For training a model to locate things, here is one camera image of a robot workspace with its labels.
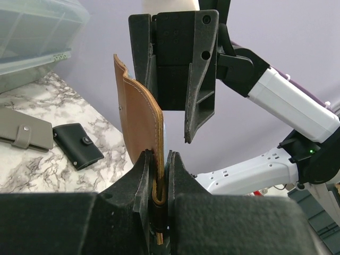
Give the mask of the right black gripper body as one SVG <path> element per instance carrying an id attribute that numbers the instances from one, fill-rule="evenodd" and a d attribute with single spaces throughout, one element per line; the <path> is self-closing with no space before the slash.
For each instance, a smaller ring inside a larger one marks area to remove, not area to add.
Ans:
<path id="1" fill-rule="evenodd" d="M 216 10 L 226 23 L 229 1 L 151 1 L 155 27 L 158 102 L 165 111 L 185 111 L 192 61 L 194 12 Z"/>

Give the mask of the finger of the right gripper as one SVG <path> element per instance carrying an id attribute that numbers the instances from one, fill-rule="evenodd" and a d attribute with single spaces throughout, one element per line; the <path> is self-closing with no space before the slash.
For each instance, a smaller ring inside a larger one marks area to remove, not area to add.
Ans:
<path id="1" fill-rule="evenodd" d="M 153 45 L 151 15 L 130 15 L 129 31 L 135 78 L 157 99 L 157 64 Z"/>
<path id="2" fill-rule="evenodd" d="M 216 10 L 194 12 L 192 61 L 189 64 L 184 138 L 191 143 L 200 127 L 215 113 L 217 32 Z"/>

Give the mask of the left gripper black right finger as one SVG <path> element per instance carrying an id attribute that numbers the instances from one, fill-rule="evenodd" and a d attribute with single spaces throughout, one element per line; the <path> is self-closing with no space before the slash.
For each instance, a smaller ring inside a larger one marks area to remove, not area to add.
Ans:
<path id="1" fill-rule="evenodd" d="M 172 254 L 316 254 L 308 221 L 287 198 L 212 195 L 167 157 Z"/>

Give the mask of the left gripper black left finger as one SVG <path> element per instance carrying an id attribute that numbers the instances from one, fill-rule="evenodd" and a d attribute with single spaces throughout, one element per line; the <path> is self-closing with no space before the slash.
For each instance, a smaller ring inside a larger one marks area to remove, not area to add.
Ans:
<path id="1" fill-rule="evenodd" d="M 101 193 L 1 194 L 1 254 L 148 254 L 152 152 Z"/>

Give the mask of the brown leather card holder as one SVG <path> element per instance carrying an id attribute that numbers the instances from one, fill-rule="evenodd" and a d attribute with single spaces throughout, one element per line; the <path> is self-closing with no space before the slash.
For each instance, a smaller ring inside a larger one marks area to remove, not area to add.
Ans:
<path id="1" fill-rule="evenodd" d="M 166 222 L 166 181 L 164 160 L 164 117 L 151 92 L 129 74 L 128 68 L 113 55 L 118 106 L 124 143 L 132 163 L 150 150 L 155 166 L 152 174 L 152 219 L 157 244 L 164 243 Z"/>

